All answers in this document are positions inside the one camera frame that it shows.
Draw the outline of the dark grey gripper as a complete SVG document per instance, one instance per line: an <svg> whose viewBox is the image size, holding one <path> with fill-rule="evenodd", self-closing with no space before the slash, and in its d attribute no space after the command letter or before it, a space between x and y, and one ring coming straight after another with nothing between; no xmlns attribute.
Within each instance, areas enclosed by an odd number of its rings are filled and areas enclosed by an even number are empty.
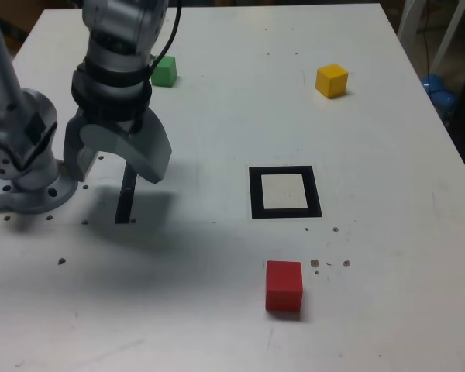
<svg viewBox="0 0 465 372"><path fill-rule="evenodd" d="M64 138L64 163L73 180L85 181L97 151L118 155L152 184L164 179L172 153L164 126L151 110L79 109Z"/></svg>

